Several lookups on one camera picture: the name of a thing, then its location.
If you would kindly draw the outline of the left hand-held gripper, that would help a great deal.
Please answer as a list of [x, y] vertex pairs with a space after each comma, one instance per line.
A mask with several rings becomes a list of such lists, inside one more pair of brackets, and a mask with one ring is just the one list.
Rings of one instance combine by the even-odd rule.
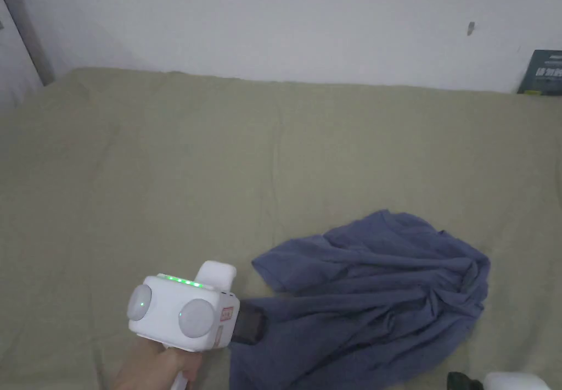
[[231, 343], [253, 346], [266, 334], [267, 316], [239, 300], [231, 288], [235, 266], [208, 260], [194, 280], [147, 276], [128, 301], [128, 328], [136, 335], [188, 352], [204, 352]]

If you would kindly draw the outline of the person's left hand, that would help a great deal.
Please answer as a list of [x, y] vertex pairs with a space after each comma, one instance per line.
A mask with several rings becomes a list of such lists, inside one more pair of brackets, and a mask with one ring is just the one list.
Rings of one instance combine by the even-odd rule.
[[165, 348], [159, 342], [138, 337], [112, 389], [170, 389], [178, 375], [192, 383], [202, 362], [202, 353]]

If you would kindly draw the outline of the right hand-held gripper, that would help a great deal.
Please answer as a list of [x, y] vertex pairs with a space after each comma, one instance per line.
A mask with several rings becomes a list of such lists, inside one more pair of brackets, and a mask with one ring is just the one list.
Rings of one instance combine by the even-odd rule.
[[538, 376], [522, 372], [490, 372], [483, 380], [462, 372], [447, 374], [447, 389], [550, 389]]

